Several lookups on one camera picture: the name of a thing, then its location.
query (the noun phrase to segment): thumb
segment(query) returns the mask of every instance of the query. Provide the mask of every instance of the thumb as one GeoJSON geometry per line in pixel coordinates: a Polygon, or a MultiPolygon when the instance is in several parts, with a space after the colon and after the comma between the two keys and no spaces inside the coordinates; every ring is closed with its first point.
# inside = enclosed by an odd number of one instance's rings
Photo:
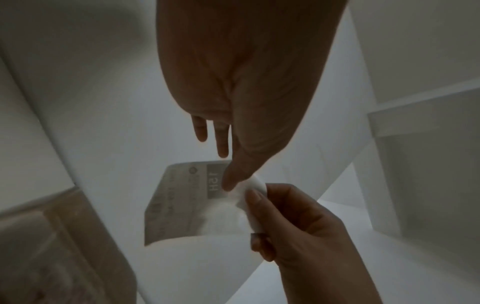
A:
{"type": "Polygon", "coordinates": [[[257,190],[248,190],[245,200],[250,212],[257,218],[274,245],[281,244],[297,230],[277,207],[257,190]]]}
{"type": "Polygon", "coordinates": [[[232,191],[239,182],[249,179],[268,159],[261,155],[252,155],[243,147],[239,147],[223,173],[222,188],[225,191],[232,191]]]}

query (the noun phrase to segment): paper packaging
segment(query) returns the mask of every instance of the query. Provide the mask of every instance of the paper packaging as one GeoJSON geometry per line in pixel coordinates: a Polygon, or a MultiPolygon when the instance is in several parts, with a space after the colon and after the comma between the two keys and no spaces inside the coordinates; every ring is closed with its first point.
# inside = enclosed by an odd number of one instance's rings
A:
{"type": "Polygon", "coordinates": [[[145,246],[153,242],[215,234],[263,232],[250,214],[245,191],[267,195],[257,176],[231,192],[222,190],[228,161],[192,162],[169,166],[145,210],[145,246]]]}
{"type": "Polygon", "coordinates": [[[0,215],[2,303],[135,304],[137,282],[77,188],[0,215]]]}

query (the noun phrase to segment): hand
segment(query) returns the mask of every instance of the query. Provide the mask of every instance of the hand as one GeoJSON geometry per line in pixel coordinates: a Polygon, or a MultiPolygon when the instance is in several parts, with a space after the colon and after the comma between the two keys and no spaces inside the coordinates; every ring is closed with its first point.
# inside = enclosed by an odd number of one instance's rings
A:
{"type": "Polygon", "coordinates": [[[291,185],[268,184],[268,198],[246,194],[266,235],[253,251],[280,269],[287,300],[303,303],[381,304],[380,296],[342,221],[291,185]]]}
{"type": "Polygon", "coordinates": [[[317,88],[347,0],[158,0],[157,41],[173,98],[200,141],[213,120],[232,190],[282,150],[317,88]]]}

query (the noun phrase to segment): cardboard box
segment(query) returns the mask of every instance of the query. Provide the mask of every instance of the cardboard box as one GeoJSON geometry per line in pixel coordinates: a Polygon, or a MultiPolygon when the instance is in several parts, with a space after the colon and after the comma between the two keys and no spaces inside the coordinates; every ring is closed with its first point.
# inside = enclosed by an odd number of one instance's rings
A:
{"type": "Polygon", "coordinates": [[[134,272],[73,188],[0,215],[1,303],[135,304],[134,272]]]}

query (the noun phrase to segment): paper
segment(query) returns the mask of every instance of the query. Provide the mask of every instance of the paper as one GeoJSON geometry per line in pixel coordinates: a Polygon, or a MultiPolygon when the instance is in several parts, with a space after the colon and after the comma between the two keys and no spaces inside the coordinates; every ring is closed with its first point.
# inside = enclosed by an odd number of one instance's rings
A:
{"type": "Polygon", "coordinates": [[[169,166],[145,210],[145,245],[185,236],[262,232],[244,197],[251,188],[267,195],[267,187],[253,176],[233,191],[223,191],[222,177],[228,164],[212,161],[169,166]]]}

